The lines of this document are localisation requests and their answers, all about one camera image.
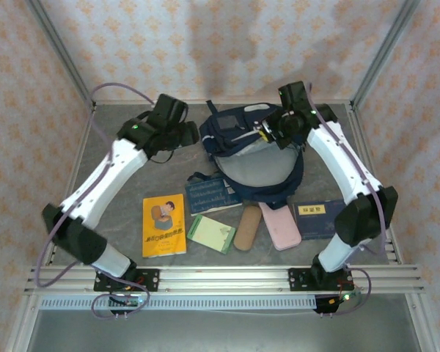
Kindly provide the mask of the brown glasses case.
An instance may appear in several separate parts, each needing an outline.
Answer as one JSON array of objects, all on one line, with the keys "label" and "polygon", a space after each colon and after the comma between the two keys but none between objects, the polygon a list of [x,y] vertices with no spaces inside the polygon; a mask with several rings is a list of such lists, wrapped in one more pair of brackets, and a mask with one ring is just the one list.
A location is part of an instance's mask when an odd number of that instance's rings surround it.
[{"label": "brown glasses case", "polygon": [[261,218],[262,211],[258,206],[248,205],[244,208],[233,241],[236,249],[246,252],[252,248]]}]

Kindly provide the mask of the pink pencil case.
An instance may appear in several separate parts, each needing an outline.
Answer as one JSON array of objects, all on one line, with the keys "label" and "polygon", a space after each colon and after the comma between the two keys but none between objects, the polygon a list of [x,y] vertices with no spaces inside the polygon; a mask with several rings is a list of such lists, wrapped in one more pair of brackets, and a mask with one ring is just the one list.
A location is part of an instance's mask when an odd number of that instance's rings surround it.
[{"label": "pink pencil case", "polygon": [[300,244],[301,234],[287,205],[276,210],[263,202],[259,206],[276,250],[283,251]]}]

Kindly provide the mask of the navy blue backpack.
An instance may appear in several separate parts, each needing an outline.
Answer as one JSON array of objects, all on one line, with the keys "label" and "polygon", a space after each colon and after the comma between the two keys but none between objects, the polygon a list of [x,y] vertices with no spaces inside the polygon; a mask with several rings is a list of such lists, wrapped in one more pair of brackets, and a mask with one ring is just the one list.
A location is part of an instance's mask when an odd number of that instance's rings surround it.
[{"label": "navy blue backpack", "polygon": [[286,206],[303,179],[303,142],[297,137],[282,150],[259,134],[260,123],[283,108],[256,103],[219,111],[212,101],[206,104],[210,116],[199,134],[220,176],[243,200],[264,203],[272,210]]}]

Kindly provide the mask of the aluminium rear frame bar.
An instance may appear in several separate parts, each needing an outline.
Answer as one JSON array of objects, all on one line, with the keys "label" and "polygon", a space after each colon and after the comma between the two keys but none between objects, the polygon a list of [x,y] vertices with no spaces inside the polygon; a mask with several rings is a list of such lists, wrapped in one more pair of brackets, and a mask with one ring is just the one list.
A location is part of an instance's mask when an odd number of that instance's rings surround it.
[{"label": "aluminium rear frame bar", "polygon": [[[186,102],[188,105],[197,105],[197,104],[205,104],[208,98],[203,99],[187,99],[183,98],[182,101]],[[211,98],[210,99],[215,106],[219,105],[248,105],[253,103],[273,103],[273,104],[281,104],[279,98],[266,99],[264,97],[239,97],[237,99],[227,97],[220,98]],[[313,99],[315,105],[327,103],[329,105],[334,104],[344,104],[351,105],[350,100],[346,99]],[[132,99],[132,100],[97,100],[96,103],[98,105],[147,105],[148,102],[142,99]]]}]

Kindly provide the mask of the green notebook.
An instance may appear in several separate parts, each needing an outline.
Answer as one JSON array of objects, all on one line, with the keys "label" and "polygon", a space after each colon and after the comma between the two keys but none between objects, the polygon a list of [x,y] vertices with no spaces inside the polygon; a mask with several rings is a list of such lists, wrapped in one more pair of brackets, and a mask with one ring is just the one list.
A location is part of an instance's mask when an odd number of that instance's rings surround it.
[{"label": "green notebook", "polygon": [[187,234],[187,239],[213,249],[228,253],[236,229],[207,216],[197,215]]}]

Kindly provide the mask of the aluminium frame post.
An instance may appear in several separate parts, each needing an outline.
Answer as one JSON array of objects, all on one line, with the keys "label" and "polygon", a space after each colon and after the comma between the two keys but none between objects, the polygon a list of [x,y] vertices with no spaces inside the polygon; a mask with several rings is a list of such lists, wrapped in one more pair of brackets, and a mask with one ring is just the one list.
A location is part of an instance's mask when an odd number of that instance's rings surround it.
[{"label": "aluminium frame post", "polygon": [[354,97],[350,100],[351,107],[355,111],[362,107],[371,88],[377,81],[378,76],[389,59],[393,49],[395,48],[399,38],[403,34],[407,25],[411,21],[421,0],[404,0],[398,11],[395,20],[389,28],[382,44],[380,45],[373,61],[371,62],[364,78],[359,85]]},{"label": "aluminium frame post", "polygon": [[32,12],[38,25],[43,30],[44,35],[53,48],[58,59],[62,63],[66,73],[69,75],[70,80],[73,82],[78,94],[81,96],[87,109],[90,108],[90,90],[85,84],[78,68],[75,65],[66,45],[55,27],[53,21],[49,17],[47,10],[45,9],[41,0],[24,0],[27,7]]}]

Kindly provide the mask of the aluminium table side rail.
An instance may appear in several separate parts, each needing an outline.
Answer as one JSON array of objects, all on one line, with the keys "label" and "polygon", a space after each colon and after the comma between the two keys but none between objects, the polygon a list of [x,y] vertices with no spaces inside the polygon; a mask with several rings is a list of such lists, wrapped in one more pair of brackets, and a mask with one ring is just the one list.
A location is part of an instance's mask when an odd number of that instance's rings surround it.
[{"label": "aluminium table side rail", "polygon": [[[76,155],[75,155],[75,158],[73,159],[73,165],[72,165],[70,177],[68,179],[66,189],[65,189],[65,192],[63,195],[63,199],[67,199],[73,193],[73,190],[74,190],[74,187],[76,184],[76,178],[78,176],[78,170],[80,167],[81,159],[83,157],[84,149],[85,149],[87,139],[88,139],[88,135],[89,135],[89,132],[90,132],[91,126],[92,126],[91,120],[94,117],[94,114],[95,114],[95,112],[93,110],[91,110],[89,112],[88,120],[86,122],[84,130],[81,133],[81,138],[79,139],[79,142],[78,142],[78,146],[76,149]],[[56,251],[55,245],[49,244],[49,247],[46,249],[45,256],[44,256],[44,265],[45,266],[51,265],[53,263],[55,251]]]},{"label": "aluminium table side rail", "polygon": [[[370,154],[370,145],[368,144],[367,137],[364,133],[362,124],[359,121],[359,112],[353,107],[351,103],[346,106],[346,111],[348,115],[348,123],[352,130],[354,141],[356,144],[357,154],[363,161],[367,169],[372,172],[373,175],[376,174],[373,157]],[[389,229],[386,231],[386,245],[391,249],[390,252],[386,253],[386,257],[390,265],[402,265],[404,264],[404,259],[400,253],[399,243],[395,237],[392,224],[390,224]]]}]

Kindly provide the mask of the navy book yellow label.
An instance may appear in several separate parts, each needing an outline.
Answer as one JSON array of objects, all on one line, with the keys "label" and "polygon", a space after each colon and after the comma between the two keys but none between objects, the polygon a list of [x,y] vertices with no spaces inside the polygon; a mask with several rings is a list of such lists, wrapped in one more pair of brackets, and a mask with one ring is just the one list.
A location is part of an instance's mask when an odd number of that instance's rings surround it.
[{"label": "navy book yellow label", "polygon": [[335,234],[334,220],[344,207],[342,199],[294,202],[293,212],[302,239],[331,239]]}]

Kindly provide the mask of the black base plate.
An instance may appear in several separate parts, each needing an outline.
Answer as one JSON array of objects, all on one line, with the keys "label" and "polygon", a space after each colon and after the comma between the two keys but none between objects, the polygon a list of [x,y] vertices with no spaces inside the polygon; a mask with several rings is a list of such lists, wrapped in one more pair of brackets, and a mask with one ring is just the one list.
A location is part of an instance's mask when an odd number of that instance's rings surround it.
[{"label": "black base plate", "polygon": [[291,291],[348,291],[355,285],[352,276],[340,269],[335,272],[325,272],[318,267],[290,268],[288,282]]},{"label": "black base plate", "polygon": [[[156,268],[135,268],[129,274],[122,277],[122,280],[134,282],[143,286],[150,292],[158,291],[160,270]],[[133,286],[133,284],[125,284],[112,279],[105,274],[97,271],[93,290],[95,292],[140,292],[141,289]]]}]

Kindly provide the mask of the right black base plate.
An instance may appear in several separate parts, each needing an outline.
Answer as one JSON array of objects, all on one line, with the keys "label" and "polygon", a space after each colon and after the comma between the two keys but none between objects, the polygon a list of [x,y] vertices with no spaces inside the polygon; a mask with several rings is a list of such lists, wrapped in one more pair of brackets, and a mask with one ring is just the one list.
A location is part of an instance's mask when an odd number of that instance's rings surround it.
[{"label": "right black base plate", "polygon": [[291,291],[348,291],[355,285],[352,276],[340,269],[335,272],[325,272],[318,267],[290,268],[288,282]]}]

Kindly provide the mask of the aluminium mounting rail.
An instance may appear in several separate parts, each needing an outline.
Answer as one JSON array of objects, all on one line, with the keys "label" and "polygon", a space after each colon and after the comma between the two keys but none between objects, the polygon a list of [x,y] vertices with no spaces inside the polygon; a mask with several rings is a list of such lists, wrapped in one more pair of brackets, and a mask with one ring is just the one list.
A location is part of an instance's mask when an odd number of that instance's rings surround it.
[{"label": "aluminium mounting rail", "polygon": [[[290,293],[288,270],[273,266],[164,266],[160,268],[158,295],[284,295]],[[366,293],[424,293],[426,284],[417,265],[362,265],[347,271],[355,285]],[[27,279],[24,292],[28,294],[85,294],[94,293],[96,272],[86,266],[70,269],[50,287],[39,288],[34,283],[35,270]]]}]

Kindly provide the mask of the yellow paperback book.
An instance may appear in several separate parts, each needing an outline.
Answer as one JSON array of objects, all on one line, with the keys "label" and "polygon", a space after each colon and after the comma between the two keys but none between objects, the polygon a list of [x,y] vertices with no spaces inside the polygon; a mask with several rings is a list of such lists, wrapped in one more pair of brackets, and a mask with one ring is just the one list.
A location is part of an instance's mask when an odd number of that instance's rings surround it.
[{"label": "yellow paperback book", "polygon": [[143,258],[185,254],[184,196],[148,197],[142,203]]}]

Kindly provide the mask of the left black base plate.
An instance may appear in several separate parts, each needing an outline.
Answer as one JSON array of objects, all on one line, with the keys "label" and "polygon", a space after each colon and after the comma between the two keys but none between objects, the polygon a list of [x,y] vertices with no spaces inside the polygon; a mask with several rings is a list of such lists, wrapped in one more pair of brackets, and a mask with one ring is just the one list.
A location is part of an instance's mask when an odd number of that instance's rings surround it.
[{"label": "left black base plate", "polygon": [[[135,268],[129,274],[122,277],[122,280],[134,282],[143,286],[150,292],[158,291],[160,270],[156,268]],[[105,274],[97,271],[93,290],[95,292],[140,292],[141,289],[133,286],[133,284],[125,284],[112,279]]]}]

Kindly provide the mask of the dark blue book QR codes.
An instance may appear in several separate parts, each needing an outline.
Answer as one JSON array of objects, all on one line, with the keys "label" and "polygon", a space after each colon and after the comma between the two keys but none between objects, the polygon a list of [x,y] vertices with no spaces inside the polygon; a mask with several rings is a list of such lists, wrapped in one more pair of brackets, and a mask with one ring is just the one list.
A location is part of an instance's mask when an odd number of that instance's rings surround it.
[{"label": "dark blue book QR codes", "polygon": [[222,178],[190,183],[185,187],[192,216],[241,205],[239,195]]}]

